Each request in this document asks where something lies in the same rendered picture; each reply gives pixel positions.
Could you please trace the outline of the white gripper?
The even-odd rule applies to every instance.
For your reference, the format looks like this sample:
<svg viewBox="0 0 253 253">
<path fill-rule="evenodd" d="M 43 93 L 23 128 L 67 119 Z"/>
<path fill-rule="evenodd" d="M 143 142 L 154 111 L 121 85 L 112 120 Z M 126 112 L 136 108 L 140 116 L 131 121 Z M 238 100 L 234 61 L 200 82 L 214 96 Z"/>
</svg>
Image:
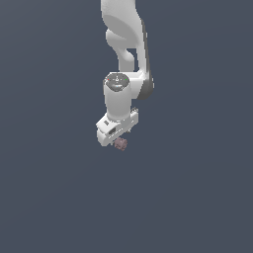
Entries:
<svg viewBox="0 0 253 253">
<path fill-rule="evenodd" d="M 132 108 L 130 115 L 126 120 L 111 121 L 107 115 L 104 115 L 97 123 L 97 138 L 102 146 L 113 144 L 115 140 L 138 123 L 138 108 Z"/>
</svg>

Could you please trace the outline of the small mauve knobbly object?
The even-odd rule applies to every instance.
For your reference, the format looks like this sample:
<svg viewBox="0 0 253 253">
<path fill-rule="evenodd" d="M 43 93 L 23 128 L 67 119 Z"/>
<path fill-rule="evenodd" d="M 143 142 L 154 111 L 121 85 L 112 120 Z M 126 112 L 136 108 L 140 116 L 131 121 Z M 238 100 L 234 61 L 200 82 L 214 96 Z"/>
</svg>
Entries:
<svg viewBox="0 0 253 253">
<path fill-rule="evenodd" d="M 124 151 L 127 147 L 127 140 L 121 137 L 118 137 L 114 142 L 115 148 Z"/>
</svg>

